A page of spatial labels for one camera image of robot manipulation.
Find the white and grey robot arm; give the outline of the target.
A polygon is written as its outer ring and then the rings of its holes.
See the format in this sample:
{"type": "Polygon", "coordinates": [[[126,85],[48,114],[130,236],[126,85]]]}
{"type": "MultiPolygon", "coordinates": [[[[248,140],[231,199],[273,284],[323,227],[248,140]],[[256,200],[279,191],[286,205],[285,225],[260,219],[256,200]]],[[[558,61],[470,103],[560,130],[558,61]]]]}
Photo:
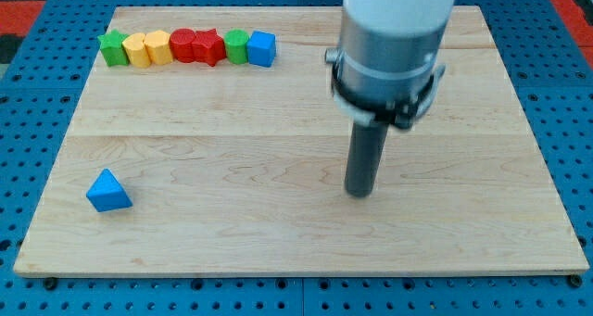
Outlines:
{"type": "Polygon", "coordinates": [[[325,52],[332,95],[359,126],[408,130],[432,105],[436,56],[455,0],[343,0],[338,44],[325,52]]]}

